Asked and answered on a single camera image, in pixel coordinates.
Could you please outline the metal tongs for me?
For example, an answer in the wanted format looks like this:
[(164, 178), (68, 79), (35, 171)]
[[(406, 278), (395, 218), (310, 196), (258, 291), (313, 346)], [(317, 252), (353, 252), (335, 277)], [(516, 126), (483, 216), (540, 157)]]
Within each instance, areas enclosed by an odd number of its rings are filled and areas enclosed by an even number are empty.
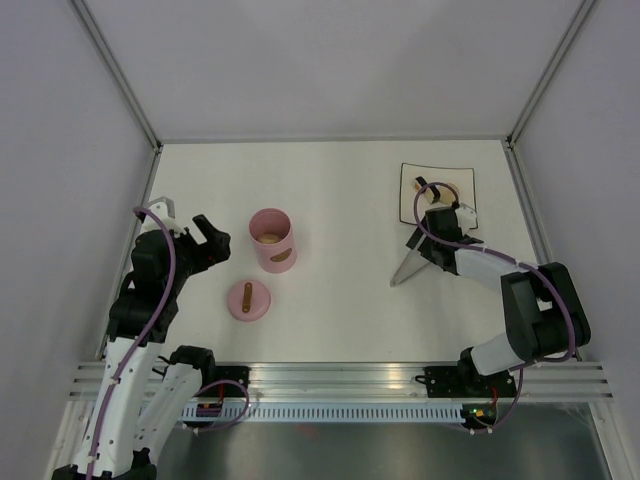
[(421, 255), (418, 249), (410, 250), (392, 276), (390, 286), (399, 286), (420, 273), (429, 265), (430, 262)]

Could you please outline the round beige bun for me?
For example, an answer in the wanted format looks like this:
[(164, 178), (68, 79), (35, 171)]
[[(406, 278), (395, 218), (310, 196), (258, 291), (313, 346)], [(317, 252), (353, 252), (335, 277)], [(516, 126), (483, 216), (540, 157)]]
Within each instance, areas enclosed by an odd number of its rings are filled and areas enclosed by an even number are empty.
[(273, 245), (279, 243), (281, 238), (273, 233), (264, 233), (258, 236), (257, 241), (261, 244)]

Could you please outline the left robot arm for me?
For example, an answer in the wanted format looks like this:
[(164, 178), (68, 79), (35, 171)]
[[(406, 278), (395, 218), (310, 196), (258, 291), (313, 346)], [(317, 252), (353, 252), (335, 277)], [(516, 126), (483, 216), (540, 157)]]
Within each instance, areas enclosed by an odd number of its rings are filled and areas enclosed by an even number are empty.
[(180, 346), (169, 357), (160, 387), (144, 400), (149, 377), (178, 313), (186, 281), (230, 257), (230, 236), (204, 215), (193, 222), (205, 240), (169, 224), (148, 208), (134, 210), (154, 223), (140, 234), (109, 311), (104, 374), (80, 450), (55, 479), (154, 479), (157, 463), (182, 410), (218, 384), (211, 350)]

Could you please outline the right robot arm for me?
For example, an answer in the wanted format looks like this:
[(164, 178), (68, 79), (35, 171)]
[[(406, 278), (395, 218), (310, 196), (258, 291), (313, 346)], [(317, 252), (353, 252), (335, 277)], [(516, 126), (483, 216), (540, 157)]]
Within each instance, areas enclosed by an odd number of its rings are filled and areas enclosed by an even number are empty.
[(592, 332), (567, 267), (558, 262), (523, 264), (486, 247), (462, 228), (461, 206), (427, 211), (407, 241), (405, 260), (484, 285), (500, 295), (504, 330), (463, 350), (447, 380), (428, 369), (428, 387), (444, 396), (489, 397), (496, 388), (512, 396), (510, 372), (539, 361), (565, 361), (588, 344)]

